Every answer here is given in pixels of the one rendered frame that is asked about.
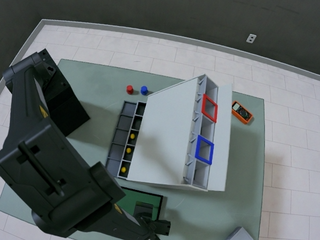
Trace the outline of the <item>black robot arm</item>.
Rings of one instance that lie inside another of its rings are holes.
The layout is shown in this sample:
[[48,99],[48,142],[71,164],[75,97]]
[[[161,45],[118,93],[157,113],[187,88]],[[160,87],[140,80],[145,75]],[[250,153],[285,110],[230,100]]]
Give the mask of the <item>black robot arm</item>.
[[[50,70],[51,69],[51,70]],[[116,203],[126,196],[99,161],[82,158],[50,118],[44,93],[57,70],[36,51],[2,72],[12,94],[0,177],[32,209],[44,233],[68,238],[76,231],[122,240],[160,240],[171,222],[152,213],[133,217]]]

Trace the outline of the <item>red plug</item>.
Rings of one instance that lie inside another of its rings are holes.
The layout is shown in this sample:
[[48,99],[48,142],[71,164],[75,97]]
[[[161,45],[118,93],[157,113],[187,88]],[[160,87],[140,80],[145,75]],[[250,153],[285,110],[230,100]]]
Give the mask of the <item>red plug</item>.
[[133,89],[133,87],[131,86],[131,85],[128,85],[127,87],[126,87],[126,92],[128,93],[128,94],[132,94],[133,92],[134,92],[134,89]]

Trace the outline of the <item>blue funnel band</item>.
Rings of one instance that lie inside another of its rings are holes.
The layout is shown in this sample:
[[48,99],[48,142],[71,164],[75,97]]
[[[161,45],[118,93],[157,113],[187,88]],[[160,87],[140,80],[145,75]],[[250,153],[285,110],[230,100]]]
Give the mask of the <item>blue funnel band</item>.
[[[201,140],[203,140],[204,142],[206,142],[209,145],[211,145],[209,161],[199,156]],[[214,144],[212,142],[208,141],[207,139],[203,138],[202,136],[198,135],[197,144],[196,144],[196,151],[195,151],[195,158],[197,158],[197,159],[199,159],[199,160],[201,160],[201,161],[203,161],[203,162],[205,162],[205,163],[207,163],[209,165],[212,165],[213,152],[214,152]]]

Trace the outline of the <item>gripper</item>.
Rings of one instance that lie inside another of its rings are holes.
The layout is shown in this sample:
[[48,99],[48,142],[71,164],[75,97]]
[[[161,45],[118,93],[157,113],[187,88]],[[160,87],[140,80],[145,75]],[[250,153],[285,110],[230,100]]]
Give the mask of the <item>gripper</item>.
[[136,201],[133,217],[135,218],[142,217],[143,212],[152,214],[153,207],[154,207],[153,204]]

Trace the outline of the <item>red funnel rim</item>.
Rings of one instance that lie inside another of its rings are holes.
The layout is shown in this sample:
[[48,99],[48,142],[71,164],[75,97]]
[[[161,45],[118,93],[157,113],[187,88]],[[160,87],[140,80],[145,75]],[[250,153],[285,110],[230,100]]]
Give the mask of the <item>red funnel rim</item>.
[[[213,105],[215,105],[214,118],[212,118],[209,114],[205,112],[206,99],[208,99]],[[213,122],[217,123],[218,105],[214,101],[212,101],[206,94],[203,94],[201,113],[203,113]]]

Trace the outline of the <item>orange digital multimeter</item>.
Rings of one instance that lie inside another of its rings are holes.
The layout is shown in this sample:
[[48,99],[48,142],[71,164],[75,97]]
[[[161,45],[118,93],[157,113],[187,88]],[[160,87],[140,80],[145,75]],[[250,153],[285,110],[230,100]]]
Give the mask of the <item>orange digital multimeter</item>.
[[253,115],[236,100],[232,103],[232,112],[243,124],[247,124]]

